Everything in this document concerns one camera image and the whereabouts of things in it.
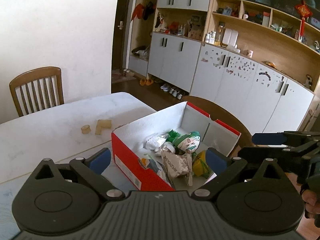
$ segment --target open box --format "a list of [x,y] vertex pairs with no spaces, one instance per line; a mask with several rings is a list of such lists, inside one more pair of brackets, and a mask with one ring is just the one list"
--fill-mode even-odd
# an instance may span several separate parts
[[140,165],[139,158],[145,157],[144,154],[149,154],[154,160],[162,163],[161,157],[156,157],[154,151],[143,146],[151,135],[164,134],[170,130],[180,134],[198,131],[200,145],[196,153],[213,147],[225,156],[229,155],[241,135],[219,120],[212,121],[209,114],[189,102],[181,102],[116,129],[111,134],[115,163],[139,190],[176,189],[192,192],[206,183],[207,179],[193,176],[193,186],[189,187],[183,177],[178,177],[173,179],[174,189],[152,169],[145,169]]

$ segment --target box label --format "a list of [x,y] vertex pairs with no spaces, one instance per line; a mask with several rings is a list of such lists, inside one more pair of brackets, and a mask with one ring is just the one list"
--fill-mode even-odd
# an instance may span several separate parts
[[141,181],[138,180],[138,178],[128,169],[128,167],[124,165],[124,163],[118,158],[117,155],[115,155],[115,162],[118,165],[118,167],[121,169],[121,171],[129,178],[129,180],[131,180],[131,182],[139,190],[141,190]]

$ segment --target dining table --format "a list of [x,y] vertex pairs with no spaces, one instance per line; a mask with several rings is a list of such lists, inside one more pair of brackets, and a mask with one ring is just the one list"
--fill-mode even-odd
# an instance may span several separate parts
[[[88,158],[104,147],[112,151],[113,130],[154,112],[132,95],[119,92],[55,106],[0,124],[0,239],[11,239],[19,233],[11,211],[12,201],[43,158],[69,163],[76,157]],[[112,127],[96,135],[99,119],[111,120]],[[90,133],[81,133],[84,125],[90,125]],[[137,190],[112,158],[102,175],[126,195]]]

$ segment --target chair backrest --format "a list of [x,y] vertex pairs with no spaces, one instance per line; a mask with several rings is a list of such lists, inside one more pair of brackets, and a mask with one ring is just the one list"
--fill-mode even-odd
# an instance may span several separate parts
[[254,146],[254,144],[252,143],[252,135],[250,134],[248,129],[235,116],[230,114],[221,106],[218,106],[217,104],[206,99],[194,96],[184,96],[182,97],[182,101],[188,101],[199,107],[200,109],[206,111],[213,121],[219,119],[220,121],[239,131],[241,133],[241,136],[238,140],[238,145],[241,148]]
[[61,69],[58,67],[29,70],[15,77],[9,88],[20,117],[64,104]]

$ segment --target floor mat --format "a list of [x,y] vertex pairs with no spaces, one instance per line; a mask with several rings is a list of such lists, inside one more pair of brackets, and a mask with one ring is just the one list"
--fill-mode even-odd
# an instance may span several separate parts
[[122,71],[120,72],[120,69],[115,69],[111,71],[111,84],[122,82],[122,81],[133,80],[133,79],[136,79],[136,78],[132,76],[127,76],[127,77],[124,76],[122,74]]

